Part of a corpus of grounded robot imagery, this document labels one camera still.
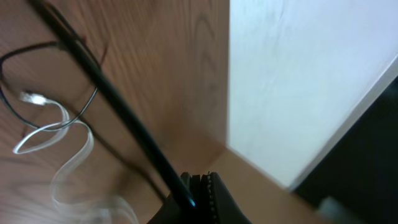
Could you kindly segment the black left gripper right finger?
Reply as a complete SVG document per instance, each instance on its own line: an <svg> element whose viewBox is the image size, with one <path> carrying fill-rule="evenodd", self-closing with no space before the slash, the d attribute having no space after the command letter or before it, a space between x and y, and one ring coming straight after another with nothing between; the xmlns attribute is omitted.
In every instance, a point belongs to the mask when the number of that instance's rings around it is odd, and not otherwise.
<svg viewBox="0 0 398 224"><path fill-rule="evenodd" d="M216 172L201 177L200 212L207 224L251 224Z"/></svg>

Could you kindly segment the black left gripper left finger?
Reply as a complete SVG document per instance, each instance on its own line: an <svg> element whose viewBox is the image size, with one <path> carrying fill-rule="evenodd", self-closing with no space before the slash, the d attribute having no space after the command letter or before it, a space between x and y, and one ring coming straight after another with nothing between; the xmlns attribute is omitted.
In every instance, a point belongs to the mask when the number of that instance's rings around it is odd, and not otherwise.
<svg viewBox="0 0 398 224"><path fill-rule="evenodd" d="M172 193L165 199L159 211L148 221L148 224L189 224L200 223L202 202L200 199L201 175L191 175L184 172L180 176L182 182L189 188L195 202L195 209L180 207Z"/></svg>

